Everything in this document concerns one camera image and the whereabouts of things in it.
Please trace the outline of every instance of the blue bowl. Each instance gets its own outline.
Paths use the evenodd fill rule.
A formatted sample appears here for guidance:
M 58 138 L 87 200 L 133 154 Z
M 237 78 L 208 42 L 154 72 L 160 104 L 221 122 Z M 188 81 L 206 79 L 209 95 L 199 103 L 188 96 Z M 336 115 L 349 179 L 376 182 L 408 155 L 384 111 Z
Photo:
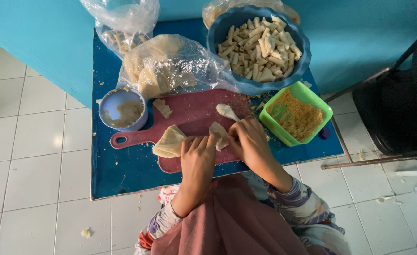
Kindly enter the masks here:
M 111 119 L 118 119 L 120 117 L 119 111 L 117 111 L 117 106 L 121 105 L 125 101 L 137 101 L 142 102 L 144 104 L 144 112 L 139 119 L 126 127 L 113 127 L 110 125 L 104 114 L 104 111 L 109 112 L 109 116 Z M 145 123 L 147 122 L 147 118 L 149 117 L 149 111 L 147 109 L 147 105 L 145 104 L 144 97 L 138 91 L 134 89 L 114 89 L 109 91 L 99 103 L 98 114 L 101 121 L 110 128 L 113 128 L 118 131 L 122 132 L 131 132 L 140 130 Z
M 287 26 L 284 31 L 289 32 L 296 43 L 298 49 L 303 53 L 300 60 L 295 61 L 294 70 L 287 79 L 279 82 L 259 83 L 250 79 L 242 78 L 236 73 L 232 72 L 235 78 L 234 84 L 237 84 L 241 93 L 246 95 L 259 95 L 269 90 L 282 89 L 297 82 L 306 70 L 309 68 L 311 61 L 311 50 L 309 49 L 309 39 L 304 35 L 300 26 L 293 22 L 286 14 L 275 12 L 268 7 L 256 7 L 253 5 L 246 5 L 244 7 L 235 7 L 229 9 L 227 12 L 219 15 L 211 24 L 207 35 L 207 48 L 214 54 L 217 54 L 217 45 L 226 40 L 229 28 L 234 25 L 236 28 L 245 24 L 248 19 L 253 20 L 259 17 L 265 17 L 271 22 L 271 16 L 279 17 Z

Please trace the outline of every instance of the turquoise wall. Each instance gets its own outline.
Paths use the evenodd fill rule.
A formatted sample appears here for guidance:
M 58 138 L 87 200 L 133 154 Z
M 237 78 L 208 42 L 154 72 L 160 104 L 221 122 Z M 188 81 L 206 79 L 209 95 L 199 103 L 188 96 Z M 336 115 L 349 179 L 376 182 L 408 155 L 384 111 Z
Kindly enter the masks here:
M 200 17 L 207 2 L 160 1 L 160 20 Z M 285 3 L 301 16 L 322 93 L 392 64 L 417 38 L 416 0 Z M 89 107 L 93 26 L 77 0 L 0 0 L 0 46 Z

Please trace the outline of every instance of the finger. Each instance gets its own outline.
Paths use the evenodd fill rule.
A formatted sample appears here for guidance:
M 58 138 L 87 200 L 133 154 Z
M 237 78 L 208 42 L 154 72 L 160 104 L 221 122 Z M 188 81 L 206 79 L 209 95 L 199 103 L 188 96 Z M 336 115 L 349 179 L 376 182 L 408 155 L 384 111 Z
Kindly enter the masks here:
M 246 133 L 245 126 L 243 123 L 235 122 L 230 128 L 229 128 L 229 135 L 230 136 L 239 136 L 240 134 Z
M 264 127 L 262 126 L 262 124 L 260 124 L 260 122 L 257 121 L 257 119 L 251 119 L 251 124 L 253 125 L 253 127 L 259 131 L 259 132 L 263 132 L 264 131 Z
M 198 136 L 194 139 L 193 144 L 191 145 L 191 149 L 195 150 L 197 147 L 199 147 L 199 144 L 201 143 L 203 136 Z
M 250 130 L 254 129 L 253 125 L 251 124 L 251 122 L 248 119 L 242 119 L 242 120 L 240 120 L 240 122 L 241 122 L 241 124 L 243 124 L 246 131 L 250 131 Z
M 198 148 L 205 148 L 207 146 L 207 142 L 208 142 L 208 136 L 204 136 L 204 138 L 202 138 L 201 143 L 199 144 Z
M 235 154 L 237 154 L 237 156 L 241 160 L 243 160 L 243 148 L 241 147 L 241 145 L 235 141 L 235 138 L 233 136 L 228 136 L 228 139 L 229 146 L 232 147 L 232 149 L 234 149 Z
M 196 137 L 195 136 L 189 136 L 185 140 L 183 140 L 183 142 L 182 142 L 182 151 L 181 151 L 182 155 L 188 152 L 194 138 L 196 138 Z
M 206 148 L 209 149 L 209 150 L 212 150 L 213 148 L 216 149 L 216 142 L 218 141 L 218 139 L 220 137 L 221 137 L 221 135 L 218 132 L 211 134 L 208 137 L 208 142 L 207 142 L 207 147 Z

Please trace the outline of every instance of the cutting board handle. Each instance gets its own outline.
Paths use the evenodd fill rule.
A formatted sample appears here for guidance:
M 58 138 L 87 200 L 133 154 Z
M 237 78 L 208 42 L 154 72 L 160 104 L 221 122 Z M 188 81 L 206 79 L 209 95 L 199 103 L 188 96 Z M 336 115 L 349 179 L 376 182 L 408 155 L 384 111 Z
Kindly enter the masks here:
M 144 142 L 154 142 L 148 137 L 150 130 L 141 130 L 134 132 L 118 132 L 111 137 L 111 146 L 115 149 L 123 149 L 133 145 L 141 144 Z M 119 142 L 119 139 L 125 138 L 124 142 Z

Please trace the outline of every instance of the spoon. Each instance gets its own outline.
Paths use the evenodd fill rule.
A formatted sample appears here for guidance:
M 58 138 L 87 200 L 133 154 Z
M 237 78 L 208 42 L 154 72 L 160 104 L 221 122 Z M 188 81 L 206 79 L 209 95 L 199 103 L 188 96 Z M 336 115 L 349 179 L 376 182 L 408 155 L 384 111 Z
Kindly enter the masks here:
M 240 119 L 237 117 L 237 115 L 235 115 L 234 110 L 232 110 L 232 107 L 230 105 L 219 103 L 216 106 L 216 110 L 219 114 L 223 115 L 226 118 L 233 119 L 235 121 L 240 121 Z

